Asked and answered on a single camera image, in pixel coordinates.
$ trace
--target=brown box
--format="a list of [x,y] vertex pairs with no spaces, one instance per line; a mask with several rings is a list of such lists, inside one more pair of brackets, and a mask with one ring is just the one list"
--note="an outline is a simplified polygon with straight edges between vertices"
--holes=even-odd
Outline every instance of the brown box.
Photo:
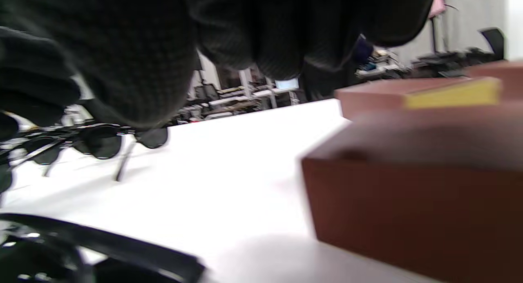
[[504,101],[523,99],[523,61],[497,61],[475,65],[467,67],[465,73],[471,78],[491,76],[502,80]]
[[302,160],[317,238],[453,283],[522,282],[523,106],[369,113]]
[[353,119],[366,112],[402,109],[410,95],[448,88],[470,80],[463,77],[372,81],[339,89],[336,91],[336,97],[340,100],[343,116]]

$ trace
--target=computer monitor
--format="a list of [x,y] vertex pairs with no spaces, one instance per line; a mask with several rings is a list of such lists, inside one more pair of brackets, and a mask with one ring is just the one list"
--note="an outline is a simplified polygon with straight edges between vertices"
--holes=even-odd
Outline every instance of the computer monitor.
[[288,81],[275,81],[276,88],[280,90],[293,90],[299,87],[297,79],[292,79]]

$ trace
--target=wall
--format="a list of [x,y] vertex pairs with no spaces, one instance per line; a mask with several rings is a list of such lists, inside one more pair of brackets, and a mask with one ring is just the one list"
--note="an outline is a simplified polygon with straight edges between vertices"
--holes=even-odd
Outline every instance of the wall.
[[523,0],[506,0],[506,55],[510,60],[523,59]]
[[[443,37],[446,37],[449,50],[466,50],[478,47],[490,50],[488,43],[478,33],[479,29],[499,27],[506,30],[505,7],[507,0],[445,0],[449,5],[459,9],[448,8],[438,21],[439,50],[443,48]],[[431,53],[431,28],[427,22],[420,35],[409,44],[396,48],[400,61],[409,64],[416,57]]]

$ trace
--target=white table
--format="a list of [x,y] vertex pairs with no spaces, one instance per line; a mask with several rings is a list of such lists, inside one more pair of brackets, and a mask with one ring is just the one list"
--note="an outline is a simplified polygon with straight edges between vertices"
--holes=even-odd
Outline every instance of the white table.
[[198,255],[205,282],[434,283],[315,239],[299,159],[346,124],[330,100],[176,126],[162,149],[137,145],[121,183],[117,159],[68,149],[51,177],[20,167],[2,212]]

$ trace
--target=black sunglasses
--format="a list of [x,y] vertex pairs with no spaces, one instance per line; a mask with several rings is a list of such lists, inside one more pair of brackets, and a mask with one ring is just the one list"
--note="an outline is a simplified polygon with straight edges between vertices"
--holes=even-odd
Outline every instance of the black sunglasses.
[[[30,216],[0,214],[0,282],[196,283],[198,258],[99,229]],[[90,265],[79,247],[107,256]]]
[[[149,149],[157,149],[168,142],[168,127],[170,124],[151,130],[140,130],[129,126],[106,123],[86,123],[86,125],[62,127],[54,130],[36,130],[17,137],[18,143],[11,141],[11,148],[0,150],[0,194],[8,190],[13,183],[12,171],[28,161],[47,166],[44,176],[48,176],[51,168],[58,160],[63,149],[73,147],[82,154],[92,155],[97,159],[114,158],[121,150],[123,135],[133,135],[136,139],[129,146],[116,174],[115,180],[120,181],[123,168],[132,148],[140,143]],[[16,164],[11,164],[9,156],[17,149],[24,149],[25,158]]]

